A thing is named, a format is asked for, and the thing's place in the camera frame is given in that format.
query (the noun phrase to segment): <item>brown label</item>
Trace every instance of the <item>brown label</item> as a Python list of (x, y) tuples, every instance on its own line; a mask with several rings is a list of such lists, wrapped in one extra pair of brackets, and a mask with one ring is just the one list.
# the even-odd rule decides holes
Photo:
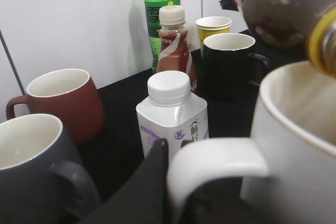
[(191, 88), (197, 93), (197, 74), (195, 63), (187, 45), (188, 31), (183, 33), (160, 32), (162, 42), (157, 72), (178, 70), (189, 75)]

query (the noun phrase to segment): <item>white plastic bottle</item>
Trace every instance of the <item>white plastic bottle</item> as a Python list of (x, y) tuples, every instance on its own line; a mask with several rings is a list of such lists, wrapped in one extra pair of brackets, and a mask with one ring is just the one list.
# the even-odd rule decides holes
[(169, 160), (186, 143), (208, 138), (207, 103), (191, 92), (189, 76), (165, 71), (148, 80), (149, 96), (136, 106), (144, 156), (165, 138)]

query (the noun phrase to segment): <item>white mug handle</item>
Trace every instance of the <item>white mug handle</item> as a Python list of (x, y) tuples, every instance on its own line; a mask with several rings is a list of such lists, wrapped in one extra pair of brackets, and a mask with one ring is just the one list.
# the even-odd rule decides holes
[(218, 178), (267, 177), (268, 165), (249, 138), (218, 138), (183, 147), (167, 174), (172, 224), (177, 224), (190, 194)]

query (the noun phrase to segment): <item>black mug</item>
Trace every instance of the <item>black mug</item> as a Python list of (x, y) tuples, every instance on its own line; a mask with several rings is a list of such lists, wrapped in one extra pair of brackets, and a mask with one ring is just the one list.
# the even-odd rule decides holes
[(245, 34), (216, 34), (204, 40), (202, 94), (211, 100), (245, 99), (246, 93), (258, 90), (257, 67), (262, 79), (269, 68), (267, 57), (255, 53), (256, 40)]
[(0, 223), (58, 223), (66, 211), (85, 217), (100, 205), (60, 119), (21, 116), (0, 124)]

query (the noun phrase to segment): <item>mug rim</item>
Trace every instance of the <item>mug rim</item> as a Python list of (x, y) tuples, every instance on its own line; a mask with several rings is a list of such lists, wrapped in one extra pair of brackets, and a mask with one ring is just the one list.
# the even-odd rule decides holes
[[(58, 72), (66, 72), (66, 71), (79, 71), (79, 72), (83, 72), (87, 75), (87, 79), (85, 80), (84, 83), (82, 83), (81, 85), (79, 85), (78, 87), (72, 89), (72, 90), (69, 90), (69, 91), (66, 91), (66, 92), (63, 92), (63, 93), (59, 93), (59, 94), (54, 94), (54, 95), (34, 95), (30, 92), (30, 88), (32, 87), (32, 85), (34, 85), (34, 83), (48, 75), (51, 75), (51, 74), (54, 74), (54, 73), (58, 73)], [(84, 69), (80, 69), (80, 68), (64, 68), (64, 69), (59, 69), (59, 70), (55, 70), (55, 71), (51, 71), (51, 72), (48, 72), (48, 73), (45, 73), (45, 74), (42, 74), (41, 76), (35, 78), (33, 81), (31, 81), (28, 86), (27, 86), (27, 94), (29, 94), (30, 96), (32, 97), (36, 97), (36, 98), (50, 98), (50, 97), (58, 97), (60, 95), (63, 95), (63, 94), (69, 94), (71, 92), (74, 92), (75, 90), (78, 90), (80, 89), (81, 87), (85, 86), (85, 84), (87, 84), (89, 82), (91, 78), (91, 75), (89, 74), (88, 71), (84, 70)]]
[[(211, 46), (207, 45), (207, 43), (208, 43), (209, 40), (215, 39), (217, 37), (227, 37), (227, 36), (231, 36), (231, 37), (234, 37), (234, 36), (236, 36), (236, 37), (248, 37), (248, 38), (252, 39), (252, 43), (249, 46), (240, 47), (240, 48), (236, 48), (236, 49), (223, 49), (223, 48), (211, 47)], [(249, 35), (246, 35), (246, 34), (239, 34), (239, 33), (213, 34), (213, 35), (210, 35), (210, 36), (206, 37), (203, 40), (203, 44), (204, 44), (204, 47), (207, 47), (207, 48), (209, 48), (211, 50), (231, 52), (231, 51), (241, 51), (241, 50), (245, 50), (245, 49), (251, 48), (252, 46), (254, 46), (256, 44), (256, 39), (254, 37), (252, 37), (252, 36), (249, 36)]]
[(314, 134), (310, 133), (309, 131), (305, 130), (304, 128), (298, 126), (297, 124), (293, 123), (289, 120), (279, 109), (276, 105), (272, 102), (270, 97), (270, 89), (272, 83), (275, 79), (278, 78), (280, 72), (283, 72), (285, 69), (294, 68), (295, 66), (302, 66), (302, 65), (309, 65), (309, 61), (301, 61), (297, 63), (292, 63), (283, 67), (280, 67), (276, 70), (273, 70), (269, 73), (264, 80), (261, 82), (259, 97), (262, 100), (262, 103), (265, 105), (265, 108), (268, 112), (278, 121), (280, 122), (286, 129), (290, 130), (296, 136), (300, 137), (310, 145), (313, 145), (316, 148), (324, 151), (325, 153), (336, 157), (336, 146), (333, 144), (323, 141), (319, 137), (315, 136)]
[[(227, 21), (227, 23), (225, 24), (222, 24), (222, 25), (218, 25), (218, 26), (205, 26), (205, 25), (202, 25), (200, 24), (201, 21), (204, 21), (206, 19), (213, 19), (213, 18), (220, 18), (220, 19), (225, 19)], [(203, 17), (203, 18), (199, 18), (198, 20), (196, 20), (196, 26), (199, 28), (199, 29), (202, 29), (202, 30), (205, 30), (205, 29), (223, 29), (222, 27), (225, 27), (225, 28), (228, 28), (232, 25), (232, 20), (228, 17), (222, 17), (222, 16), (209, 16), (209, 17)]]
[(5, 121), (3, 123), (0, 123), (0, 128), (3, 126), (3, 125), (6, 125), (6, 124), (11, 124), (11, 123), (15, 123), (16, 121), (20, 121), (20, 120), (26, 120), (27, 118), (33, 118), (33, 117), (40, 117), (40, 116), (43, 116), (43, 117), (49, 117), (49, 118), (52, 118), (54, 119), (55, 121), (58, 122), (58, 125), (59, 125), (59, 131), (57, 133), (57, 135), (55, 136), (55, 138), (51, 141), (50, 144), (48, 144), (44, 149), (40, 150), (37, 154), (35, 154), (34, 156), (30, 157), (30, 158), (27, 158), (21, 162), (18, 162), (14, 165), (9, 165), (9, 166), (6, 166), (6, 167), (0, 167), (0, 170), (6, 170), (6, 169), (11, 169), (13, 167), (18, 167), (20, 165), (23, 165), (23, 164), (26, 164), (28, 163), (29, 161), (33, 160), (34, 158), (40, 156), (41, 154), (43, 154), (45, 151), (47, 151), (48, 149), (50, 149), (53, 144), (59, 139), (59, 137), (61, 136), (62, 132), (63, 132), (63, 123), (62, 121), (54, 116), (54, 115), (51, 115), (51, 114), (43, 114), (43, 113), (40, 113), (40, 114), (29, 114), (29, 115), (23, 115), (23, 116), (19, 116), (17, 118), (13, 118), (13, 119), (10, 119), (8, 121)]

